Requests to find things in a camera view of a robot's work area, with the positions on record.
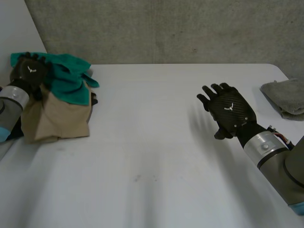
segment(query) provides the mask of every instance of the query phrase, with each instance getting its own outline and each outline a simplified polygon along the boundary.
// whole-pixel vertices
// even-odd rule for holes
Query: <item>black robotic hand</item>
[[[43,79],[51,67],[45,63],[45,57],[38,59],[38,55],[31,56],[29,52],[20,56],[17,64],[10,74],[10,81],[19,81],[30,87],[32,92],[39,89]]]
[[[256,114],[236,88],[226,83],[212,84],[211,88],[216,93],[203,86],[210,100],[202,94],[198,94],[197,98],[218,123],[219,130],[214,135],[216,139],[231,139],[244,124],[257,123]]]

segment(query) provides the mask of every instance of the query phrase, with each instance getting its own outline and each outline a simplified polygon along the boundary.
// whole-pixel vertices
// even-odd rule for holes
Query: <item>robotic arm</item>
[[[284,201],[298,215],[304,215],[304,137],[293,148],[283,144],[277,132],[257,124],[257,118],[243,96],[226,83],[203,86],[204,95],[197,98],[218,123],[214,137],[237,137],[245,153],[267,178]]]
[[[10,84],[0,91],[0,142],[10,135],[29,101],[29,96],[40,90],[50,64],[45,58],[32,57],[29,52],[21,56],[10,74]]]

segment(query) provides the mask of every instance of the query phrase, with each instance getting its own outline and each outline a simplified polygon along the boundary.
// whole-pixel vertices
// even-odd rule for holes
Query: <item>white table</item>
[[[304,123],[283,120],[259,87],[287,78],[268,64],[92,66],[99,103],[91,136],[16,142],[0,162],[0,227],[302,228],[196,98],[236,86],[258,122],[294,143]]]

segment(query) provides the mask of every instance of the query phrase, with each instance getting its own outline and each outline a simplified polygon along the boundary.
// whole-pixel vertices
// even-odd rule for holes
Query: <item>beige cloth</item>
[[[89,136],[87,122],[92,109],[90,89],[89,105],[61,101],[43,85],[41,92],[42,101],[36,101],[31,96],[21,115],[21,129],[27,143],[48,143],[59,138]]]

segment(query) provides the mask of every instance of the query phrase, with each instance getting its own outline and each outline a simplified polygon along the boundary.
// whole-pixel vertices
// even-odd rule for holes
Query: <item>teal cloth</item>
[[[10,55],[10,64],[14,67],[20,55],[25,53],[13,53]],[[90,87],[99,87],[97,81],[93,80],[87,73],[91,64],[72,56],[70,54],[54,55],[47,53],[33,52],[39,58],[44,56],[46,62],[52,63],[52,68],[48,72],[44,85],[59,100],[75,104],[89,105],[89,91],[84,81]]]

